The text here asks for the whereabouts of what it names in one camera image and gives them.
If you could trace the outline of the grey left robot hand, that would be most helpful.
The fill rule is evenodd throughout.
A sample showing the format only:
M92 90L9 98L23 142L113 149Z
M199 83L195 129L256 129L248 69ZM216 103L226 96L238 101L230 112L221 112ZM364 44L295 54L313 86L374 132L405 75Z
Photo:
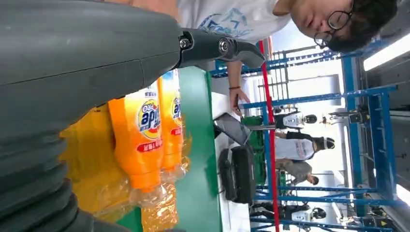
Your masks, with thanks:
M60 133L91 108L212 60L264 63L245 41L90 0L0 3L0 141Z

